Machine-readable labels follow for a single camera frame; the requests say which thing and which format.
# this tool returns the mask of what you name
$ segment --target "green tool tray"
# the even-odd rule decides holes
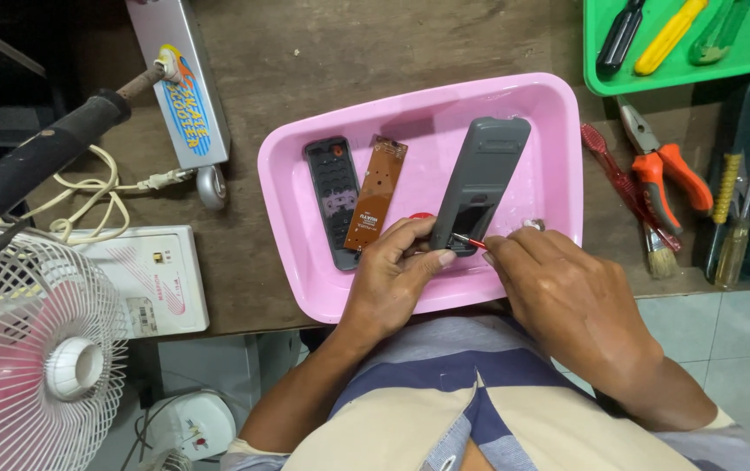
[[[690,46],[724,1],[732,0],[710,0],[660,67],[642,77],[634,73],[634,62],[684,3],[684,0],[648,0],[622,69],[611,77],[600,77],[596,74],[596,58],[626,0],[584,0],[584,81],[596,95],[613,96],[750,73],[750,9],[726,57],[713,65],[696,66],[689,62]]]

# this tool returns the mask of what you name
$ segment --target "brown circuit board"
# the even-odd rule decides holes
[[[363,178],[358,205],[351,217],[346,243],[343,244],[347,249],[361,251],[381,235],[383,220],[387,216],[406,155],[407,146],[404,144],[386,137],[375,137],[375,147]]]

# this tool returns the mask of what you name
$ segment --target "hand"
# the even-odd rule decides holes
[[[449,250],[429,252],[421,240],[435,222],[435,217],[401,219],[363,249],[339,334],[372,348],[407,323],[424,286],[456,259]]]
[[[527,227],[485,239],[515,318],[546,353],[618,401],[663,360],[618,264],[555,230]]]

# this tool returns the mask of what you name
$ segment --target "orange pliers handle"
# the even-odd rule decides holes
[[[709,185],[689,168],[677,144],[666,144],[655,152],[640,155],[631,167],[640,178],[642,197],[646,207],[660,220],[665,229],[675,236],[680,234],[683,228],[665,196],[663,174],[684,188],[689,194],[692,208],[703,212],[713,209],[713,193],[709,190]]]

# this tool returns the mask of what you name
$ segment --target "barcode sticker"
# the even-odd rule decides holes
[[[130,312],[130,323],[134,326],[135,337],[157,335],[157,320],[154,317],[154,306],[147,297],[129,297],[126,299]]]

